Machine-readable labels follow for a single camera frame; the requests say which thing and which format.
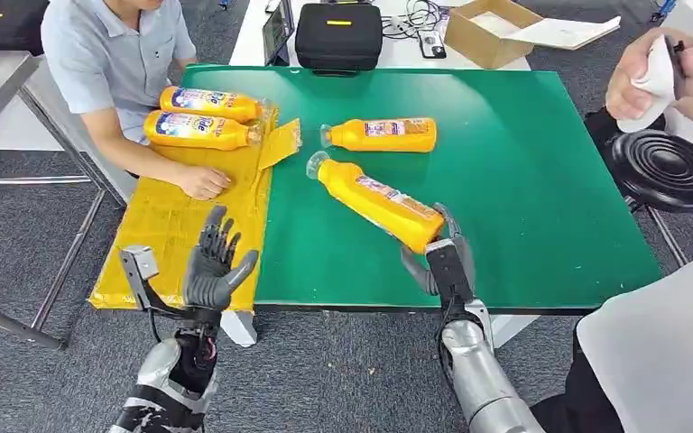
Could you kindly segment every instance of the metal table leg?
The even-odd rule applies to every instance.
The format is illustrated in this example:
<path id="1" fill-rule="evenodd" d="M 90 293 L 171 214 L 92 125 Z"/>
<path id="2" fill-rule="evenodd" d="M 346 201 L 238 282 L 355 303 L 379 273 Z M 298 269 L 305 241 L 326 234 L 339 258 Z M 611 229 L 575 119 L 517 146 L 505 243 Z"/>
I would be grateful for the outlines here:
<path id="1" fill-rule="evenodd" d="M 37 343 L 53 350 L 64 348 L 64 342 L 52 336 L 48 336 L 37 329 L 28 327 L 19 320 L 10 318 L 0 313 L 0 328 L 12 332 L 28 341 Z"/>
<path id="2" fill-rule="evenodd" d="M 28 64 L 28 66 L 32 65 L 28 60 L 26 61 L 26 64 Z M 24 74 L 24 77 L 20 76 L 23 80 L 23 84 L 24 81 L 30 77 L 30 73 L 32 73 L 34 69 L 35 68 L 31 69 L 29 73 Z M 27 326 L 19 320 L 10 318 L 5 314 L 0 313 L 0 328 L 12 332 L 28 341 L 49 347 L 50 349 L 61 350 L 65 346 L 61 339 L 54 338 L 42 332 L 43 325 L 46 323 L 46 319 L 49 316 L 51 307 L 60 294 L 62 285 L 68 277 L 70 267 L 79 254 L 80 248 L 86 239 L 86 235 L 91 227 L 94 217 L 102 204 L 102 200 L 105 198 L 106 192 L 109 192 L 110 195 L 121 206 L 125 207 L 126 204 L 125 201 L 117 194 L 113 186 L 110 185 L 107 179 L 105 179 L 104 176 L 101 176 L 95 167 L 80 154 L 79 150 L 76 149 L 75 146 L 70 142 L 65 133 L 63 133 L 59 126 L 47 115 L 41 104 L 28 88 L 22 85 L 16 90 L 16 95 L 23 100 L 31 112 L 33 112 L 33 114 L 47 129 L 47 131 L 49 131 L 54 139 L 57 140 L 57 143 L 60 144 L 65 153 L 68 154 L 70 159 L 79 167 L 84 175 L 0 179 L 0 185 L 51 185 L 92 182 L 97 187 L 97 194 L 94 196 L 89 210 L 84 217 L 83 223 L 73 238 L 73 242 L 70 245 L 68 252 L 65 254 L 65 258 L 62 261 L 60 269 L 58 270 L 57 275 L 54 277 L 51 286 L 47 290 L 46 297 L 39 307 L 31 325 Z M 6 101 L 0 101 L 0 109 L 5 106 Z"/>
<path id="3" fill-rule="evenodd" d="M 79 250 L 83 245 L 83 241 L 86 239 L 86 234 L 91 227 L 91 222 L 94 220 L 94 216 L 99 210 L 99 205 L 102 204 L 103 198 L 105 198 L 105 190 L 101 189 L 97 191 L 97 195 L 94 196 L 94 200 L 91 202 L 91 207 L 88 209 L 86 217 L 84 217 L 83 223 L 81 223 L 81 227 L 76 233 L 76 236 L 73 238 L 73 243 L 70 245 L 70 249 L 65 254 L 65 260 L 62 261 L 62 265 L 60 266 L 60 270 L 57 272 L 57 276 L 51 283 L 49 291 L 46 293 L 46 298 L 38 308 L 38 313 L 33 319 L 31 328 L 37 330 L 41 330 L 43 328 L 43 324 L 46 322 L 47 316 L 49 316 L 51 306 L 54 304 L 54 301 L 60 294 L 62 284 L 65 282 L 65 279 L 68 277 L 68 273 L 70 272 L 70 266 L 72 266 L 73 262 L 76 260 L 76 256 L 79 254 Z"/>
<path id="4" fill-rule="evenodd" d="M 668 225 L 665 224 L 665 220 L 662 218 L 662 215 L 660 215 L 660 212 L 649 206 L 645 206 L 644 208 L 647 209 L 650 218 L 652 218 L 652 221 L 658 227 L 658 231 L 660 231 L 662 238 L 665 239 L 665 243 L 668 244 L 668 249 L 670 253 L 673 254 L 673 258 L 676 259 L 676 263 L 679 264 L 679 267 L 689 263 L 687 255 L 684 254 L 684 250 L 682 250 L 679 243 L 676 242 L 676 238 L 673 237 L 673 233 L 670 232 Z"/>
<path id="5" fill-rule="evenodd" d="M 46 111 L 41 107 L 36 97 L 26 86 L 22 86 L 17 90 L 17 96 L 28 106 L 33 115 L 43 124 L 49 134 L 57 140 L 57 143 L 62 147 L 62 150 L 75 162 L 81 171 L 92 181 L 98 188 L 106 190 L 110 196 L 118 202 L 122 207 L 126 206 L 125 200 L 118 195 L 116 189 L 105 179 L 105 176 L 100 175 L 97 170 L 81 155 L 78 149 L 70 142 L 65 133 L 54 120 L 52 120 Z"/>

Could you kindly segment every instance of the light blue shirt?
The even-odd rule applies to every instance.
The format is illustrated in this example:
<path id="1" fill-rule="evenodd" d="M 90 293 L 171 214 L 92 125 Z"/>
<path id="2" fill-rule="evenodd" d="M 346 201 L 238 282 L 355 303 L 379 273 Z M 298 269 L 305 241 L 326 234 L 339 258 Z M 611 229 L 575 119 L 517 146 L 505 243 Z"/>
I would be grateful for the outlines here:
<path id="1" fill-rule="evenodd" d="M 139 143 L 144 118 L 170 84 L 171 60 L 195 57 L 179 0 L 142 11 L 139 32 L 103 0 L 53 0 L 41 37 L 51 76 L 70 112 L 114 107 L 126 138 Z"/>

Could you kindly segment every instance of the human hand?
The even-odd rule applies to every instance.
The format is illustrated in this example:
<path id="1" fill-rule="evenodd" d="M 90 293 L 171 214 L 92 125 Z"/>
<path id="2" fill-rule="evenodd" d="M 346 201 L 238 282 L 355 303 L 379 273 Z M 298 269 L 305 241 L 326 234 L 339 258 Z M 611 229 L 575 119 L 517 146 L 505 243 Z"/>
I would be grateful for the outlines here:
<path id="1" fill-rule="evenodd" d="M 647 55 L 654 41 L 662 34 L 670 36 L 674 42 L 684 41 L 685 50 L 678 56 L 686 81 L 683 96 L 674 106 L 690 116 L 689 106 L 693 105 L 693 38 L 677 30 L 659 27 L 631 43 L 614 69 L 607 87 L 605 104 L 607 111 L 615 119 L 638 119 L 650 108 L 652 95 L 634 87 L 631 79 L 641 78 L 646 74 Z"/>
<path id="2" fill-rule="evenodd" d="M 211 200 L 227 188 L 230 181 L 220 170 L 192 165 L 181 168 L 174 183 L 192 198 Z"/>

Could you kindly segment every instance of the gray carpet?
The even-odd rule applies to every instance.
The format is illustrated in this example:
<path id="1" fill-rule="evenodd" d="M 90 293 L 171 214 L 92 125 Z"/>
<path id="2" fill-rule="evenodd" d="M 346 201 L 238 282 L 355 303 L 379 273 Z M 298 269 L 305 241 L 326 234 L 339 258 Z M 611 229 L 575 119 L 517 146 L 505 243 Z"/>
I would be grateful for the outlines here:
<path id="1" fill-rule="evenodd" d="M 247 0 L 233 2 L 228 13 L 208 0 L 182 3 L 200 59 L 227 62 Z M 559 72 L 580 112 L 601 105 L 623 46 L 646 30 L 652 11 L 649 0 L 520 3 L 558 18 L 623 16 L 621 30 L 583 50 L 538 48 L 529 57 L 535 69 Z M 61 153 L 0 152 L 0 176 L 73 171 Z M 84 185 L 0 188 L 2 311 L 32 318 L 93 193 Z M 103 203 L 50 315 L 49 331 L 69 336 L 65 352 L 0 331 L 0 433 L 104 431 L 115 419 L 152 346 L 143 315 L 96 311 L 85 301 L 121 215 L 112 200 Z M 637 218 L 664 271 L 672 271 L 675 264 L 653 225 Z M 693 215 L 667 218 L 693 258 Z M 435 359 L 431 336 L 438 319 L 433 313 L 261 311 L 258 345 L 243 349 L 225 341 L 220 347 L 221 385 L 207 431 L 463 432 Z M 562 391 L 575 322 L 541 318 L 498 352 L 529 403 Z M 171 326 L 159 322 L 163 334 Z"/>

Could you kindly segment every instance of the stool seat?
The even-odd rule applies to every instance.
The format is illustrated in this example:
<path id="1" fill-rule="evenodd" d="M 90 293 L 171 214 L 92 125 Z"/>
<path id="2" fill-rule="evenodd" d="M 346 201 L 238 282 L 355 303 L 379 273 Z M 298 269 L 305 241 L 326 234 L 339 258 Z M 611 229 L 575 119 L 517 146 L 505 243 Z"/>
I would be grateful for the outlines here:
<path id="1" fill-rule="evenodd" d="M 624 193 L 668 212 L 693 212 L 693 144 L 645 129 L 604 146 L 607 168 Z"/>

